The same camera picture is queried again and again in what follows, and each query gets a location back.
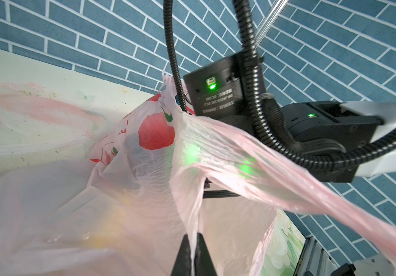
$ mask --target crumpled plastic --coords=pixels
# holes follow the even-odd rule
[[[327,214],[396,268],[396,228],[230,125],[182,112],[173,79],[88,160],[0,179],[0,276],[170,275],[181,240],[204,235],[219,276],[259,275],[276,210]],[[204,181],[241,195],[202,199]]]

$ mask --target green leaf print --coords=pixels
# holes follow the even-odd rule
[[[168,120],[168,122],[170,123],[170,122],[172,122],[173,121],[173,116],[172,116],[172,114],[167,114],[165,111],[164,111],[164,109],[163,108],[161,108],[162,109],[162,111],[164,112],[164,116],[166,117],[166,120]]]
[[[295,264],[298,261],[298,256],[296,256],[293,245],[291,244],[290,241],[287,241],[287,247],[288,247],[288,252],[290,253],[289,255],[290,263]]]
[[[280,276],[293,276],[293,273],[294,273],[294,269],[287,267]]]

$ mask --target pink plastic bag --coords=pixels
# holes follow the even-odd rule
[[[249,134],[176,104],[173,79],[88,161],[0,179],[0,275],[170,275],[204,234],[219,276],[259,275],[276,208],[328,214],[396,267],[396,229],[340,198]],[[203,201],[204,180],[243,197]]]

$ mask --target blue brick tile wall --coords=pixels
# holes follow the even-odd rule
[[[290,0],[259,46],[267,91],[282,106],[309,101],[396,102],[396,1]],[[396,227],[396,173],[325,183]],[[325,215],[288,214],[338,262],[377,248]]]
[[[250,3],[258,27],[273,1]],[[182,75],[240,49],[231,0],[175,0],[173,14]],[[162,0],[0,0],[0,49],[153,94],[171,71]],[[396,1],[290,0],[258,52],[280,105],[396,101]],[[396,173],[326,185],[396,226]],[[339,264],[378,252],[333,218],[288,215]]]
[[[250,3],[257,27],[273,1]],[[231,0],[174,0],[173,15],[181,75],[240,50]],[[153,94],[164,40],[162,0],[0,0],[0,49]]]

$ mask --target floral wallpaper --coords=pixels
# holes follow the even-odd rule
[[[293,276],[304,243],[304,236],[279,210],[272,240],[265,252],[261,276]]]

